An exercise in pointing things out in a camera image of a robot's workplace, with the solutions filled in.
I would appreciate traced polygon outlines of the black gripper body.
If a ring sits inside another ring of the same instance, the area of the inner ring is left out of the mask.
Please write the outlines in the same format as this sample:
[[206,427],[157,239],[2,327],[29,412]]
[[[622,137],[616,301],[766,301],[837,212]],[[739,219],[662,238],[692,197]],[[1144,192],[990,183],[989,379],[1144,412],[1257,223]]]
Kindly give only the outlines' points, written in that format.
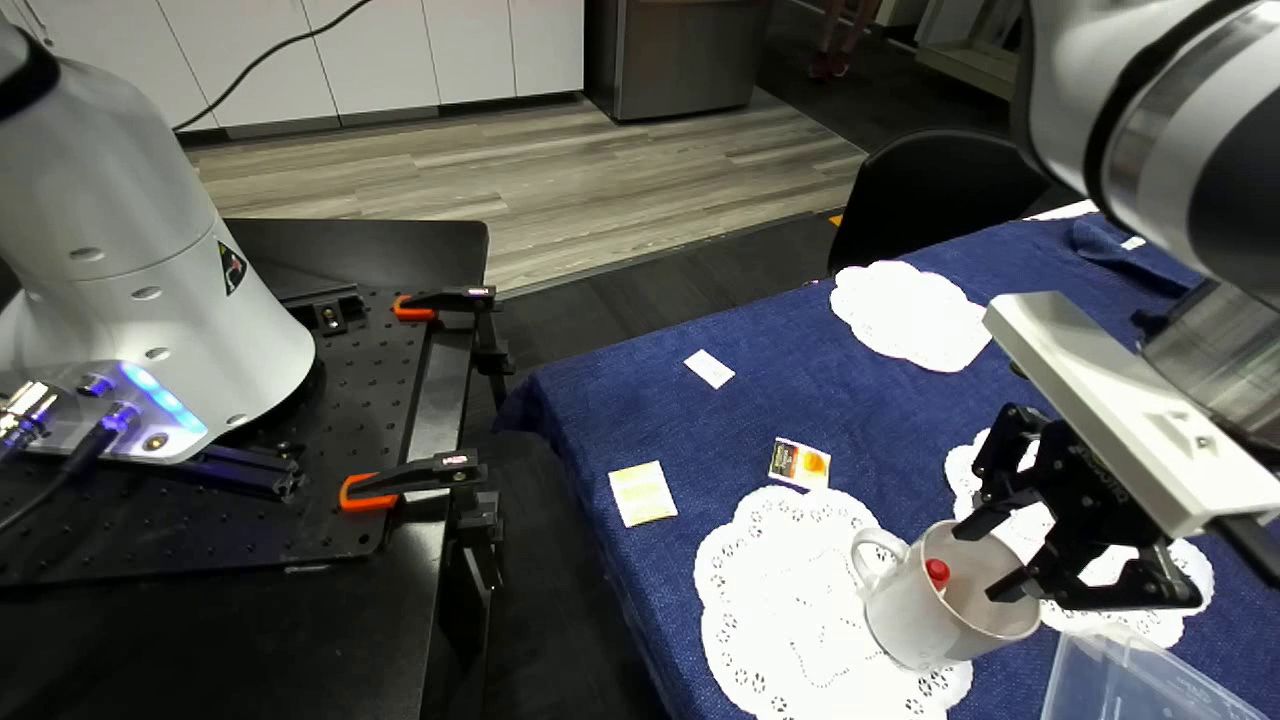
[[1058,609],[1195,609],[1202,594],[1174,569],[1173,538],[1085,450],[1063,421],[1004,406],[971,461],[983,495],[1035,494],[1052,527],[1019,561],[1044,564],[1044,597]]

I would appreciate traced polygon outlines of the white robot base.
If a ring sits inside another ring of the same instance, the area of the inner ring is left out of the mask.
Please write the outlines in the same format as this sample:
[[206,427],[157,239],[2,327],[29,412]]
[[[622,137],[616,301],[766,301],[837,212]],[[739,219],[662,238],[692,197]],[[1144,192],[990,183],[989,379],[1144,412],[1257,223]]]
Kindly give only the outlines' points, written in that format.
[[54,391],[40,452],[126,409],[110,461],[183,464],[281,409],[310,332],[273,298],[152,102],[0,25],[0,369]]

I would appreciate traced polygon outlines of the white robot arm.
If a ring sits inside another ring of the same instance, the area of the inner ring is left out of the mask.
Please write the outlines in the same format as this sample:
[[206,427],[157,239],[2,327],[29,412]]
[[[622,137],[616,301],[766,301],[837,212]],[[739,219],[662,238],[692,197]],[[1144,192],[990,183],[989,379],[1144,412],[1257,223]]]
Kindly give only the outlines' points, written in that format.
[[1128,348],[1058,294],[1004,294],[983,327],[1041,409],[974,455],[962,542],[1041,504],[1041,547],[989,586],[1058,609],[1192,609],[1173,546],[1222,534],[1274,571],[1280,510],[1280,0],[1025,0],[1019,144],[1200,284]]

